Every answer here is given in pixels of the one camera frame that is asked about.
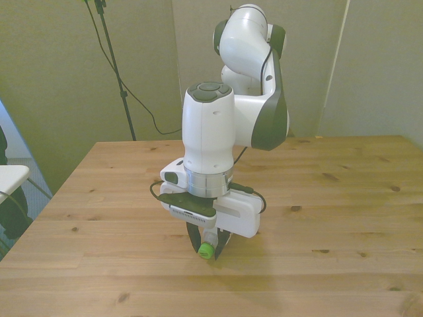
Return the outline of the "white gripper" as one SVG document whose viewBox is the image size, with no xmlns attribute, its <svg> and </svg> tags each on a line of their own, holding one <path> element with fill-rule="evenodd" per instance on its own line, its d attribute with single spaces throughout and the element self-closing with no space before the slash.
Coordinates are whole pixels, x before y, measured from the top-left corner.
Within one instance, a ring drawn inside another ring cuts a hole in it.
<svg viewBox="0 0 423 317">
<path fill-rule="evenodd" d="M 202 244 L 198 227 L 222 229 L 217 232 L 214 258 L 218 259 L 232 233 L 251 238 L 260 225 L 262 197 L 252 188 L 230 183 L 229 191 L 217 198 L 202 198 L 169 182 L 161 184 L 160 202 L 172 216 L 186 222 L 196 253 Z"/>
</svg>

